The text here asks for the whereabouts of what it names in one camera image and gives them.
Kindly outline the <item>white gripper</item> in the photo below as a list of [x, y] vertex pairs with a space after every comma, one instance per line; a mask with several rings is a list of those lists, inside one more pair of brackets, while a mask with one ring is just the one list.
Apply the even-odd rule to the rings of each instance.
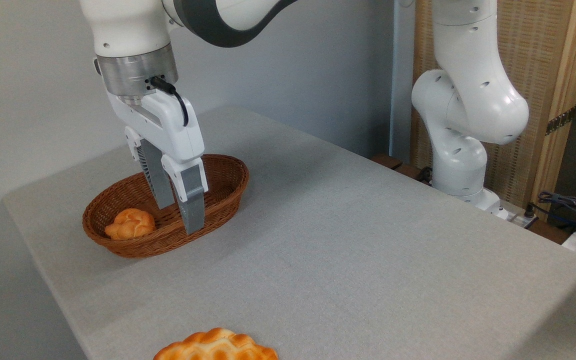
[[188, 115], [185, 126], [185, 113], [173, 95], [156, 91], [144, 96], [141, 105], [128, 105], [110, 92], [107, 96], [115, 114], [129, 126], [125, 127], [126, 143], [158, 208], [173, 205], [175, 193], [186, 233], [201, 230], [205, 223], [204, 194], [209, 187], [200, 158], [205, 144], [190, 102], [183, 100]]

